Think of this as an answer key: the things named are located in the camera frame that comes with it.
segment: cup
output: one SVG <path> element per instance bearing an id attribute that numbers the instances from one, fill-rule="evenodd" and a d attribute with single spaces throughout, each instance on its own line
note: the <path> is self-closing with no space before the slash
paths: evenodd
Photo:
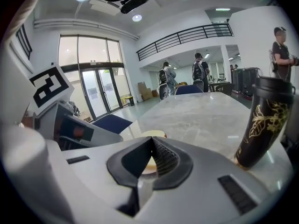
<path id="1" fill-rule="evenodd" d="M 271 147 L 293 104 L 292 84 L 282 79 L 260 77 L 252 89 L 249 121 L 235 153 L 235 163 L 243 169 L 254 166 Z"/>

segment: table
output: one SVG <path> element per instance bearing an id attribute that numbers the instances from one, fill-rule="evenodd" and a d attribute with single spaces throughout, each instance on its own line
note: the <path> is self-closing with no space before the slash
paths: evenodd
<path id="1" fill-rule="evenodd" d="M 124 140 L 148 130 L 164 131 L 168 138 L 216 151 L 231 161 L 247 126 L 250 110 L 221 92 L 170 96 L 126 128 Z M 292 166 L 277 139 L 249 170 L 270 192 L 289 180 Z"/>
<path id="2" fill-rule="evenodd" d="M 220 84 L 226 84 L 230 83 L 229 81 L 209 81 L 209 86 L 212 88 L 213 92 L 215 92 L 215 86 L 218 86 Z"/>

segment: person with backpack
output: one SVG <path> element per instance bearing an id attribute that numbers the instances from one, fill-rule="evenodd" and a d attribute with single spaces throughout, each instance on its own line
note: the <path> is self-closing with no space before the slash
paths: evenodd
<path id="1" fill-rule="evenodd" d="M 195 62 L 192 66 L 192 77 L 193 81 L 202 80 L 204 83 L 203 92 L 208 92 L 209 83 L 207 81 L 207 75 L 210 73 L 208 64 L 202 60 L 202 56 L 200 53 L 195 54 Z"/>
<path id="2" fill-rule="evenodd" d="M 176 75 L 173 68 L 169 66 L 169 63 L 164 62 L 163 68 L 159 71 L 159 87 L 163 84 L 167 84 L 170 95 L 175 94 L 176 85 L 178 84 L 175 80 Z"/>
<path id="3" fill-rule="evenodd" d="M 273 67 L 272 71 L 276 78 L 290 82 L 293 65 L 298 65 L 298 59 L 290 55 L 288 47 L 284 45 L 286 41 L 286 29 L 283 27 L 274 28 L 276 41 L 272 45 Z"/>

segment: black backpack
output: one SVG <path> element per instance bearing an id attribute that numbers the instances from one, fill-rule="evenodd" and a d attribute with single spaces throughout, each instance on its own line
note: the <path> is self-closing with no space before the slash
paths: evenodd
<path id="1" fill-rule="evenodd" d="M 162 69 L 159 71 L 160 84 L 167 83 L 166 72 Z"/>
<path id="2" fill-rule="evenodd" d="M 202 80 L 206 77 L 206 72 L 202 67 L 202 62 L 195 62 L 192 69 L 192 78 L 193 80 Z"/>

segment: blue chair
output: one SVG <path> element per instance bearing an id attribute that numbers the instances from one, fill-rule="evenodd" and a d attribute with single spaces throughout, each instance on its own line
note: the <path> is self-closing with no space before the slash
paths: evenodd
<path id="1" fill-rule="evenodd" d="M 92 124 L 110 132 L 120 134 L 123 130 L 130 126 L 132 122 L 116 115 L 108 114 L 96 120 Z"/>
<path id="2" fill-rule="evenodd" d="M 182 85 L 177 88 L 175 95 L 194 94 L 194 93 L 203 93 L 203 91 L 199 87 L 193 84 Z"/>

